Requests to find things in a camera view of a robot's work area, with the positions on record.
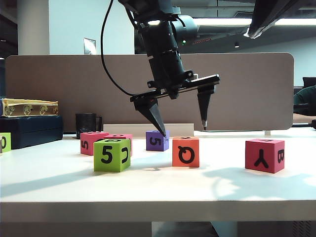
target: red cube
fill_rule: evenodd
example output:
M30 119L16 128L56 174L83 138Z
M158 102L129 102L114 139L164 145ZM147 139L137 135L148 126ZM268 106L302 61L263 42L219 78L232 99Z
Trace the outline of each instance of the red cube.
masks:
M133 154L133 146L132 146L132 140L133 140L133 134L108 134L104 137L104 139L112 138L112 139L129 139L130 140L130 156Z
M246 169L277 173L284 169L284 141L253 139L246 141Z
M80 153L93 156L93 143L104 139L108 132L84 132L80 134Z
M199 167L198 137L172 139L172 166Z

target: cube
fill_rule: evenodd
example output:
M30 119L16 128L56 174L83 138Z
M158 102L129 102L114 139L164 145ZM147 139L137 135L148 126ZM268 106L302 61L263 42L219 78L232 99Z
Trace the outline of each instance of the cube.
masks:
M121 172L130 166L130 139L94 143L94 171Z
M170 131L166 131L164 137L159 131L146 132L146 150L147 151L161 151L169 149Z
M84 132L80 134L80 153L93 156L93 143L101 141L108 132Z
M2 132L0 133L1 139L1 149L2 152L11 151L11 133L10 132Z
M245 168L273 174L284 169L284 141L271 139L246 141Z
M133 135L132 134L108 134L104 138L130 139L130 156L133 155Z
M172 166L199 167L198 137L173 138Z

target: ceiling light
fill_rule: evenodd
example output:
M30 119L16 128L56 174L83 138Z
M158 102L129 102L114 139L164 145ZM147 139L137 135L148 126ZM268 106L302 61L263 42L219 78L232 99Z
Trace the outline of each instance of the ceiling light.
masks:
M251 19L248 18L195 18L194 22L200 26L248 26ZM316 25L315 18L309 19L280 19L276 26L313 26Z
M157 20L157 21L149 21L148 24L149 25L152 25L152 26L156 26L156 25L159 25L160 21Z
M251 19L247 18L195 18L194 22L200 26L248 26Z
M314 26L316 19L280 19L276 22L276 26Z

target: person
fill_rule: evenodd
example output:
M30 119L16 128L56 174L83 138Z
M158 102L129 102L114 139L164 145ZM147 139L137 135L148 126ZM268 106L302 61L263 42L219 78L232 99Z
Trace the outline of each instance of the person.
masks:
M304 108L295 105L306 104ZM294 95L293 123L312 123L316 119L316 85L306 87Z

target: green cube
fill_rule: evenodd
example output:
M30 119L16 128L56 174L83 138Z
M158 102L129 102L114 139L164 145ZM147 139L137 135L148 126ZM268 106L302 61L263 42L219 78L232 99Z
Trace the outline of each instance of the green cube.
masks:
M11 133L1 132L0 136L2 136L2 139L1 139L2 152L11 151Z
M94 171L121 172L130 167L130 139L105 139L93 143Z

